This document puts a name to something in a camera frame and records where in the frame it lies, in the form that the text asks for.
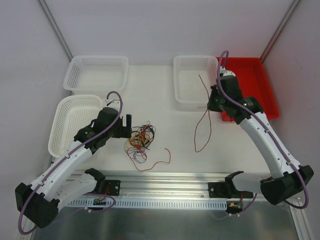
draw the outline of white table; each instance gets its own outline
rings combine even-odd
[[[194,150],[194,131],[203,112],[183,111],[175,100],[172,66],[130,66],[127,85],[121,93],[123,116],[132,114],[132,126],[150,121],[156,127],[155,139],[147,151],[147,161],[137,164],[141,170],[167,173],[233,173],[239,170],[267,173],[268,167],[248,135],[235,123],[223,122],[220,113],[211,112],[212,135],[200,152]],[[206,117],[198,127],[198,149],[209,136]],[[109,139],[104,147],[79,170],[137,171],[124,152],[125,139]]]

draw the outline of pile of colorful wires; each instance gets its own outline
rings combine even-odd
[[[155,133],[156,128],[151,124],[133,128],[132,137],[124,144],[124,151],[131,160],[138,164],[143,164],[147,161],[146,150],[150,150],[149,146],[155,139]]]

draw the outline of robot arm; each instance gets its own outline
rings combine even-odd
[[[214,192],[225,198],[231,198],[233,194],[242,191],[260,193],[274,205],[301,192],[303,189],[302,184],[297,173],[293,170],[292,165],[299,171],[305,184],[310,181],[314,174],[311,167],[309,165],[302,166],[300,162],[290,154],[271,128],[259,102],[252,96],[243,97],[237,77],[232,71],[221,68],[220,83],[230,98],[253,112],[264,125],[268,127],[268,130],[266,131],[260,122],[247,111],[226,99],[223,94],[220,93],[217,85],[211,86],[211,95],[207,108],[214,112],[225,111],[230,118],[235,120],[236,124],[242,127],[263,156],[270,174],[253,174],[238,171],[227,176],[225,183],[223,185],[219,184],[214,188]],[[292,165],[283,157],[269,132],[272,133],[281,149],[287,154]]]
[[[78,131],[74,137],[74,141],[65,153],[48,170],[29,185],[20,183],[15,189],[17,209],[20,212],[28,197],[36,190],[23,214],[39,228],[48,226],[63,207],[83,194],[89,192],[103,194],[105,192],[106,177],[94,168],[86,170],[82,176],[71,183],[64,183],[77,166],[89,159],[99,148],[103,147],[108,139],[131,137],[132,117],[131,115],[126,115],[126,126],[123,126],[123,119],[119,117],[109,130],[88,142],[89,139],[99,135],[99,133],[110,126],[117,118],[118,113],[119,101],[110,101],[107,107],[104,107],[99,112],[97,119]],[[80,145],[83,146],[69,155],[72,150]],[[52,173],[49,177],[42,182],[43,178],[50,172]]]

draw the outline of perforated basket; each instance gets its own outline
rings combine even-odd
[[[49,143],[49,153],[59,158],[80,129],[96,119],[102,100],[95,95],[74,95],[64,98],[55,112]]]
[[[106,95],[121,91],[127,82],[126,56],[75,56],[66,71],[63,87],[75,94]]]
[[[206,108],[210,86],[215,84],[218,60],[214,56],[176,56],[173,60],[175,99],[184,109]]]

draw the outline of metal corner post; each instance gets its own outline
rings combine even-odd
[[[294,12],[298,8],[298,6],[301,3],[301,1],[302,0],[292,0],[290,6],[288,7],[287,11],[283,15],[278,27],[276,28],[274,34],[272,35],[270,41],[268,42],[267,46],[265,47],[265,49],[264,49],[264,51],[263,51],[263,53],[262,53],[262,55],[260,57],[260,60],[261,60],[262,63],[266,60],[266,58],[269,55],[271,49],[276,44],[276,42],[279,39],[281,33],[285,29],[287,23],[289,22],[289,20],[293,16]]]
[[[72,58],[73,58],[73,55],[67,45],[67,42],[66,40],[64,39],[64,36],[62,35],[55,19],[54,19],[54,16],[52,15],[47,3],[46,3],[46,0],[37,0],[38,3],[40,4],[46,18],[48,19],[51,27],[53,28],[56,36],[58,37],[59,41],[60,41],[60,44],[66,54],[66,56],[68,57],[69,61],[71,62]]]

